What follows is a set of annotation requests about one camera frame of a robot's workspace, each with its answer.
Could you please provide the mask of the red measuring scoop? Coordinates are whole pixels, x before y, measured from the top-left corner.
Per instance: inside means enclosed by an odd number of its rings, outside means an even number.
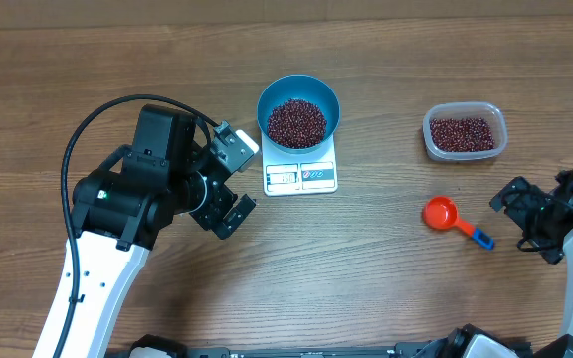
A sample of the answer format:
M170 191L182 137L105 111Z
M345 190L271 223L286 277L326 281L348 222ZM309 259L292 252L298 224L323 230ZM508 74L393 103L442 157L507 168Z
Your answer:
M434 230L446 231L456 228L486 250L494 249L493 238L480 228L463 220L456 203L450 197L435 196L430 199L422 210L422 218L424 223Z

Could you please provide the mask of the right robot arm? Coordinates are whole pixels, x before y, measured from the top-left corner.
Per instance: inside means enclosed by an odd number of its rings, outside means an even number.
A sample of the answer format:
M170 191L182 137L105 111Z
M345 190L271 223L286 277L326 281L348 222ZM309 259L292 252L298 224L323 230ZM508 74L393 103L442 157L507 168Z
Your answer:
M527 343L508 344L466 325L448 337L432 341L417 351L419 357L573 357L573 168L556 176L549 193L524 177L512 179L489 202L522 231L517 248L538 253L548 263L567 265L563 320L558 338L533 351Z

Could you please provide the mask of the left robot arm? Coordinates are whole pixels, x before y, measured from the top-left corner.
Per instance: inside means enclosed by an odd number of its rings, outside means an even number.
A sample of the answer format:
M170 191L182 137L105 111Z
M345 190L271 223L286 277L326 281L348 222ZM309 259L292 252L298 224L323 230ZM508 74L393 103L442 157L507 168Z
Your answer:
M225 184L260 152L227 122L148 104L131 144L80 180L66 209L69 238L59 286L34 354L101 357L158 234L182 214L229 238L255 208Z

